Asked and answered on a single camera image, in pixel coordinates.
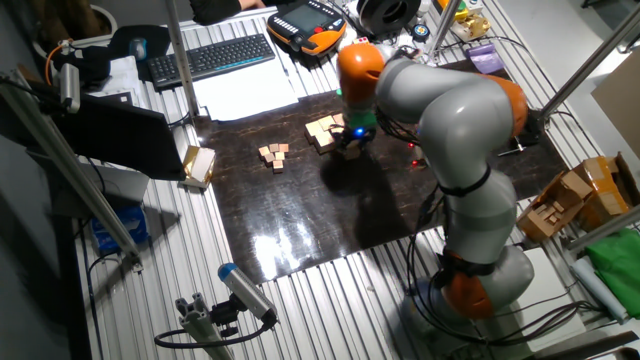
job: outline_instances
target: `black cable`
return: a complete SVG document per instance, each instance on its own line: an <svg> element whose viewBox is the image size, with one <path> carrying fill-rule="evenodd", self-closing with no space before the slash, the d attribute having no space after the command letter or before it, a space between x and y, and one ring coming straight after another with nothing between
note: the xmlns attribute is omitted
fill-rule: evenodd
<svg viewBox="0 0 640 360"><path fill-rule="evenodd" d="M180 335L180 334L186 334L187 333L186 330L180 329L180 330L171 330L171 331L167 331L165 333L162 333L162 334L156 336L153 339L153 341L156 343L156 345L164 347L164 348L168 348L168 349L202 349L202 348L208 348L208 347L220 347L220 346L234 345L234 344L239 344L241 342L249 341L251 339L255 339L256 337L260 336L263 332L267 331L268 329L269 329L269 327L266 324L264 324L264 325L262 325L262 327L260 329L258 329L258 331L254 332L253 334L241 336L241 337L236 338L236 339L221 340L221 341L207 341L207 342L199 342L199 343L195 343L195 344L172 343L172 342L166 342L166 341L161 340L161 339L169 337L169 336Z"/></svg>
<svg viewBox="0 0 640 360"><path fill-rule="evenodd" d="M91 158L85 156L85 158L87 159L87 161L89 162L89 164L91 164L91 167L93 168L93 170L95 170L96 174L98 174L98 177L100 178L100 184L102 185L102 195L106 195L107 193L107 187L105 186L104 183L104 178L102 177L102 174L100 173L100 170L98 170L98 167L96 166L96 164L93 163L93 160L91 160Z"/></svg>
<svg viewBox="0 0 640 360"><path fill-rule="evenodd" d="M87 270L87 276L91 273L91 270L93 269L93 267L96 266L102 260L113 260L113 261L117 261L119 263L120 261L118 261L117 259L105 259L109 255L118 254L118 253L120 253L120 249L118 249L116 251L112 251L112 252L107 253L107 254L104 254L104 255L100 256L99 258L97 258L94 262L91 263L91 266L89 266L89 270Z"/></svg>
<svg viewBox="0 0 640 360"><path fill-rule="evenodd" d="M366 37L370 37L371 36L371 34L369 34L366 31L363 31L362 29L360 29L360 27L357 26L357 24L353 21L351 16L349 16L349 14L342 8L342 6L338 6L338 4L336 4L335 1L333 1L333 0L328 0L328 1L332 5L333 8L338 9L338 11L340 11L342 13L342 15L345 18L345 21L347 23L349 23L349 25L356 32L356 35L358 35L358 37L362 37L361 35L364 35Z"/></svg>
<svg viewBox="0 0 640 360"><path fill-rule="evenodd" d="M565 292L564 292L563 294L561 294L561 295L554 296L554 297L549 298L549 299L546 299L546 300L540 300L540 301L535 302L535 303L533 303L533 304L527 305L527 306L525 306L525 307L523 307L523 308L521 308L521 309L514 310L514 311L510 311L510 312L507 312L507 313L504 313L504 314L500 314L500 315L494 315L493 317L494 317L494 318L498 318L498 317L502 317L502 316L507 316L507 315L517 314L517 313L519 313L519 312L521 312L521 311L525 311L525 310L527 310L527 309L529 309L529 308L532 308L532 307L534 307L534 306L536 306L536 305L540 305L540 304L544 304L544 303L549 302L549 301L553 301L553 300L556 300L556 299L560 299L561 297L567 296L567 295L571 292L571 288L572 288L574 285L576 285L577 283L578 283L578 280L576 280L573 284L571 284L571 285L567 286L567 287L566 287L566 290L567 290L567 291L565 291Z"/></svg>
<svg viewBox="0 0 640 360"><path fill-rule="evenodd" d="M442 202L444 197L442 197L438 203L435 206L435 209L429 210L429 212L432 211L436 211L436 209L438 208L438 205ZM455 330L452 330L450 328L448 328L448 326L446 326L446 324L440 320L438 318L438 316L435 314L434 312L434 308L433 308L433 303L432 303L432 296L431 296L431 282L429 282L427 284L427 301L425 301L425 299L422 296L422 293L419 291L419 289L417 288L417 274L415 271L415 251L416 251L416 239L417 239L417 234L419 232L419 227L420 227L420 220L418 221L418 223L416 224L416 231L415 233L410 236L410 242L409 242L409 246L407 247L407 254L406 254L406 261L407 261L407 281L408 281L408 286L409 286L409 293L411 296L411 299L416 307L416 309L418 310L418 312L420 313L420 315L430 324L432 325L434 328L444 332L445 334L452 336L454 338L460 339L462 341L466 341L466 342L470 342L470 343L475 343L475 344L482 344L482 345L487 345L487 346L512 346L512 345L517 345L517 344L521 344L527 341L531 341L537 337L540 337L550 331L553 331L554 329L562 326L564 323L566 323L567 321L569 321L573 316L575 316L578 311L580 309L585 309L585 310L599 310L597 308L595 308L593 305L591 305L590 303L586 302L586 301L578 301L578 302L574 302L571 304L567 304L567 305L563 305L560 306L556 309L553 309L551 311L549 311L548 313L544 314L543 316L541 316L540 318L534 320L533 322L523 326L522 328L518 329L517 331L505 335L499 339L494 339L494 340L488 340L488 339L483 339L483 338L477 338L474 336L470 336L470 335L466 335L466 334L462 334L460 332L457 332ZM412 296L411 294L411 278L413 278L414 283L416 284L416 294L417 297L420 299L420 302L422 303L422 307L429 313L429 316L427 316L421 309L421 307L418 305L418 303L416 302L415 296ZM521 333L522 331L529 329L533 326L535 326L536 324L544 321L545 319L548 319L545 323L543 323L542 325L540 325L537 329L535 329L533 332L531 332L529 335L523 335L520 336L518 338L515 339L510 339L513 336L517 335L518 333Z"/></svg>
<svg viewBox="0 0 640 360"><path fill-rule="evenodd" d="M44 102L49 103L50 105L53 105L54 107L63 109L65 112L67 111L65 106L62 105L59 101L52 100L51 98L49 98L49 97L47 97L45 95L39 94L36 91L34 91L32 89L29 89L27 87L24 87L24 86L22 86L22 85L20 85L18 83L15 83L15 82L9 80L6 77L0 77L0 84L7 84L7 85L10 85L10 86L13 86L13 87L15 87L17 89L20 89L20 90L22 90L24 92L27 92L27 93L37 97L38 99L40 99L40 100L42 100Z"/></svg>

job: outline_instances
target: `black tape roll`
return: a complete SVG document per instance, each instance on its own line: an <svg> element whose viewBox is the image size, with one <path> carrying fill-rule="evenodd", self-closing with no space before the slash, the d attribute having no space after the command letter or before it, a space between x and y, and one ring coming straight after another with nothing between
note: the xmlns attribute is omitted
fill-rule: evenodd
<svg viewBox="0 0 640 360"><path fill-rule="evenodd" d="M409 23L420 7L420 0L358 0L362 26L373 35L398 31Z"/></svg>

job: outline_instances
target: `cardboard piece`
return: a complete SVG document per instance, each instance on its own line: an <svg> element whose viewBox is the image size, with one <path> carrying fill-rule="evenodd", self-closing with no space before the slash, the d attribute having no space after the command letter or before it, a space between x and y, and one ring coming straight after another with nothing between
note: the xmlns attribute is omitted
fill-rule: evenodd
<svg viewBox="0 0 640 360"><path fill-rule="evenodd" d="M522 212L517 220L518 227L534 242L546 240L578 214L591 191L591 187L573 171L562 172ZM555 202L564 208L560 217L556 216Z"/></svg>
<svg viewBox="0 0 640 360"><path fill-rule="evenodd" d="M214 150L190 145L182 162L187 177L181 184L206 189L213 176L215 158Z"/></svg>
<svg viewBox="0 0 640 360"><path fill-rule="evenodd" d="M615 158L587 159L574 171L593 189L577 220L585 231L594 230L640 204L640 193L627 163Z"/></svg>

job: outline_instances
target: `slotted aluminum table surface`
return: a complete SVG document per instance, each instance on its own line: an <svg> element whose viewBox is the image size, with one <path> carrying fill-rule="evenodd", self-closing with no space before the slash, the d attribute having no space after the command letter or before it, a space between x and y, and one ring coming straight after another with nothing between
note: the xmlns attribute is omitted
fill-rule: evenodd
<svg viewBox="0 0 640 360"><path fill-rule="evenodd" d="M208 27L193 22L182 23L187 49L243 35L266 34L266 19L273 12L272 8L256 10ZM505 36L526 45L496 1L485 0L483 14L492 23L489 36ZM432 9L427 24L434 30L438 21L439 16ZM97 38L83 45L106 45L108 41L107 37ZM453 42L455 40L449 34L443 46ZM509 75L524 89L530 107L541 108L556 87L526 50L506 41L495 40L494 43ZM303 66L292 61L278 47L274 48L298 97L339 87L335 53L322 65L314 61ZM458 47L441 55L442 62L462 59L464 56ZM182 88L156 93L149 82L141 82L141 87L146 106L163 112L168 122L186 114ZM566 106L560 110L571 112ZM580 123L570 117L554 115L547 134L569 167L601 153ZM189 144L198 144L191 125L175 128L174 135L180 153L184 153ZM526 205L527 201L521 202L519 211ZM217 277L218 267L233 259L216 205L216 194L212 189L191 189L178 186L176 182L151 180L143 206L155 211L147 211L151 240L139 245L142 272L135 273L120 267L117 262L106 261L99 263L87 278L87 265L98 254L88 231L84 239L76 241L93 358L206 359L203 350L164 349L155 346L153 338L162 332L180 329L179 314L174 305L176 299L190 299L191 294L201 292L212 305L229 297L228 289ZM560 236L575 236L574 230L568 227ZM543 246L567 286L574 278L558 238L556 236ZM522 233L514 229L509 242L519 243L523 239ZM231 346L235 358L432 358L423 344L409 336L406 324L401 326L399 334L391 334L391 327L401 323L399 306L404 297L406 279L402 269L405 268L403 254L407 244L408 239L401 239L260 285L277 307L280 324L275 331ZM435 231L419 236L418 276L437 270L434 253L442 248L443 242ZM90 300L89 284L95 292L94 304ZM590 299L579 286L571 288L571 296L574 300ZM586 324L595 320L589 314L583 315L582 319ZM241 335L253 333L259 326L250 314L240 314ZM184 335L173 339L188 341ZM478 346L458 351L455 357L469 358L470 352L478 356L476 358L491 358L489 350Z"/></svg>

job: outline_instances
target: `green cloth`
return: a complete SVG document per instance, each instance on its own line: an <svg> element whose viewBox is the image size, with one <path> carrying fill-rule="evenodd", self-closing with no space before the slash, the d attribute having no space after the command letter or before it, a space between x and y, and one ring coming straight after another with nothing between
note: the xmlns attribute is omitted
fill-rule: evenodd
<svg viewBox="0 0 640 360"><path fill-rule="evenodd" d="M587 247L596 275L629 315L640 319L640 235L623 229Z"/></svg>

